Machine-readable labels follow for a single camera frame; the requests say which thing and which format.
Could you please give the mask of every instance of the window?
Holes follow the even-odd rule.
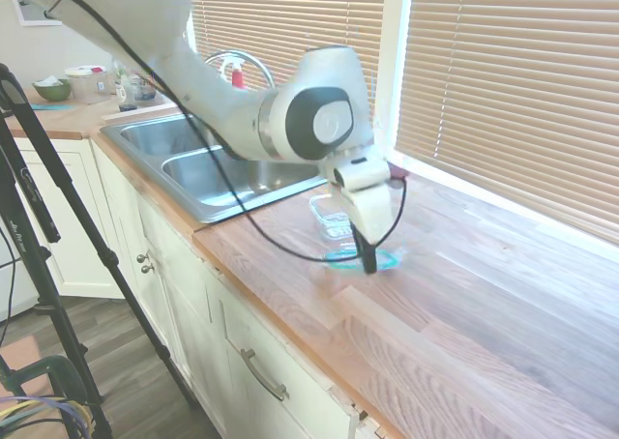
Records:
[[[412,0],[397,149],[619,243],[619,0]]]
[[[378,69],[383,0],[192,0],[198,52],[241,49],[286,81],[309,48],[355,48],[373,95]],[[244,68],[249,86],[263,87],[260,72]]]

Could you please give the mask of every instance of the double sink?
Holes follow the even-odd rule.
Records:
[[[198,221],[241,213],[212,155],[182,115],[105,127],[102,133]],[[211,137],[207,142],[248,210],[324,183],[314,165],[237,161]]]

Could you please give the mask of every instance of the butcher block countertop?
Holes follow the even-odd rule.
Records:
[[[49,139],[83,139],[88,137],[90,133],[99,130],[102,126],[102,115],[118,112],[118,102],[115,96],[112,96],[108,101],[86,105],[74,99],[47,102],[34,90],[26,90],[25,92],[30,103],[71,106],[71,108],[64,110],[36,110],[35,113]],[[14,116],[7,118],[6,122],[14,137],[26,137],[26,133]]]
[[[402,264],[333,270],[245,218],[195,223],[105,136],[92,141],[390,439],[619,439],[619,256],[412,177],[384,245]],[[320,256],[337,246],[309,208],[323,192],[252,215]]]

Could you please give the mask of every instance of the green bowl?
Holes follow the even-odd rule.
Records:
[[[39,96],[46,101],[59,102],[67,100],[71,95],[71,85],[69,81],[67,79],[61,79],[60,82],[62,84],[56,86],[37,86],[35,83],[32,83],[32,86],[37,90]]]

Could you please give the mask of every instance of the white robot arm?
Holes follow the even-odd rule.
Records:
[[[53,16],[127,64],[136,65],[70,0],[37,0]],[[308,51],[277,89],[239,90],[205,65],[183,39],[191,0],[83,0],[165,81],[186,109],[213,127],[237,156],[318,164],[369,245],[393,223],[389,165],[373,146],[368,89],[354,50]]]

